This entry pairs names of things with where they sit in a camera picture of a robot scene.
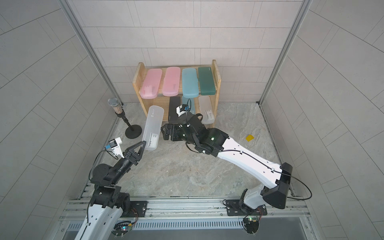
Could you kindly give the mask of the black pencil case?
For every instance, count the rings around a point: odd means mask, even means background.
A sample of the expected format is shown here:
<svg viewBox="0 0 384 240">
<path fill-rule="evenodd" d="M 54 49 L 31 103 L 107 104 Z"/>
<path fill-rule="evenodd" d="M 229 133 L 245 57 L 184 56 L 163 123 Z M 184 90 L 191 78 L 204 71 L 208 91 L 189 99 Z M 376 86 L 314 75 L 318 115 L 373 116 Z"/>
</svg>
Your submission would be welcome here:
<svg viewBox="0 0 384 240">
<path fill-rule="evenodd" d="M 181 97 L 180 96 L 170 97 L 169 114 L 168 114 L 168 122 L 170 124 L 175 124 L 178 122 L 179 115 L 177 114 L 177 108 L 180 105 L 181 105 Z"/>
</svg>

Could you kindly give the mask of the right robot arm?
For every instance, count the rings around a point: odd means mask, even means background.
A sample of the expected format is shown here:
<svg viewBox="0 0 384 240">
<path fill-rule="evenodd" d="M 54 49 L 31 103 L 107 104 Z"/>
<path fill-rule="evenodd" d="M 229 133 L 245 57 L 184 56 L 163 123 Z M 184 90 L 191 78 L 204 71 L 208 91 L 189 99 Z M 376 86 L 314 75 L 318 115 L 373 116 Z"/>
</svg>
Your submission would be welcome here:
<svg viewBox="0 0 384 240">
<path fill-rule="evenodd" d="M 199 154 L 212 155 L 226 160 L 260 181 L 260 185 L 243 191 L 237 209 L 246 215 L 268 204 L 277 209 L 286 207 L 293 167 L 270 162 L 237 143 L 227 133 L 217 128 L 206 128 L 202 115 L 183 114 L 178 123 L 161 127 L 164 140 L 185 141 Z"/>
</svg>

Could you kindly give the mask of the clear frosted pencil case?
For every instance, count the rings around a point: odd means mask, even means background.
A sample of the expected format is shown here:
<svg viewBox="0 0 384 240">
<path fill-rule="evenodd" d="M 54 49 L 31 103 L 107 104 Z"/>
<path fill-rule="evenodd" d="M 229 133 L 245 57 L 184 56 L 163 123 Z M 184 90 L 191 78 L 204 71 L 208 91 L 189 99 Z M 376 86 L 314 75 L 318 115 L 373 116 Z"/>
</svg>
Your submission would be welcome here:
<svg viewBox="0 0 384 240">
<path fill-rule="evenodd" d="M 203 115 L 201 122 L 205 125 L 213 124 L 215 122 L 215 116 L 212 108 L 211 98 L 209 96 L 200 96 L 198 100 L 200 113 Z"/>
<path fill-rule="evenodd" d="M 154 151 L 159 142 L 164 109 L 159 106 L 150 106 L 146 125 L 144 127 L 143 141 L 146 141 L 145 150 Z"/>
</svg>

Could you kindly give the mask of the small teal pencil case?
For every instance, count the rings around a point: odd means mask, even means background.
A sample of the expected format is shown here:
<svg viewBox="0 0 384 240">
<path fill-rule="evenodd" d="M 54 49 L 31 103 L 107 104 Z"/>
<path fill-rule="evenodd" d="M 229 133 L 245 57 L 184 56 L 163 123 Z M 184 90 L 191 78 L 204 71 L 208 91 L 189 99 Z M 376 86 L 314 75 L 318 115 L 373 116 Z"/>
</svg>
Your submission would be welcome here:
<svg viewBox="0 0 384 240">
<path fill-rule="evenodd" d="M 194 98 L 189 99 L 189 98 L 182 97 L 182 103 L 185 105 L 188 105 L 189 110 L 192 114 L 196 113 Z"/>
</svg>

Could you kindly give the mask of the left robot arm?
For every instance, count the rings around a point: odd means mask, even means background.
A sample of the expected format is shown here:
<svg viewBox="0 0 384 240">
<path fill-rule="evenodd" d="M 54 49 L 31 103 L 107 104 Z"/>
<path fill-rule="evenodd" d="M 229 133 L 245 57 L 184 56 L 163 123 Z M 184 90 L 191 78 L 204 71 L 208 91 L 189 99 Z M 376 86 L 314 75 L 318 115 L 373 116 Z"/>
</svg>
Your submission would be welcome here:
<svg viewBox="0 0 384 240">
<path fill-rule="evenodd" d="M 107 240 L 113 233 L 123 237 L 133 228 L 135 222 L 118 222 L 121 217 L 133 213 L 128 193 L 122 193 L 119 180 L 142 159 L 146 141 L 128 147 L 114 166 L 100 164 L 93 169 L 91 183 L 95 190 L 87 207 L 86 218 L 76 235 L 76 240 Z"/>
</svg>

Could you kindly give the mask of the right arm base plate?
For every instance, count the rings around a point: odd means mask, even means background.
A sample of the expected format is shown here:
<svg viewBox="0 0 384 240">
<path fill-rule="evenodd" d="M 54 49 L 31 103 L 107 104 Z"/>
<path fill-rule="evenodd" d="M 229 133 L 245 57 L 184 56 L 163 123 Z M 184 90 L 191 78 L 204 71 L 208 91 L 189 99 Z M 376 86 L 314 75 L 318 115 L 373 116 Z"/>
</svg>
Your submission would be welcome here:
<svg viewBox="0 0 384 240">
<path fill-rule="evenodd" d="M 252 209 L 240 200 L 223 200 L 222 204 L 226 207 L 227 215 L 233 216 L 267 216 L 268 212 L 265 205 Z"/>
</svg>

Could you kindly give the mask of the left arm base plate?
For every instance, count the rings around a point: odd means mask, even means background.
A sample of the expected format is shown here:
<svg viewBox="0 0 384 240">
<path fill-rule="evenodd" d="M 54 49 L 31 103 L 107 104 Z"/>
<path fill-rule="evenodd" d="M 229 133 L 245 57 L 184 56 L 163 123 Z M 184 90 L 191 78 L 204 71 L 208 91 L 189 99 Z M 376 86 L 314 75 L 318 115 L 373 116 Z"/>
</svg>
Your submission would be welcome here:
<svg viewBox="0 0 384 240">
<path fill-rule="evenodd" d="M 133 201 L 123 203 L 122 218 L 144 217 L 147 211 L 148 201 Z"/>
</svg>

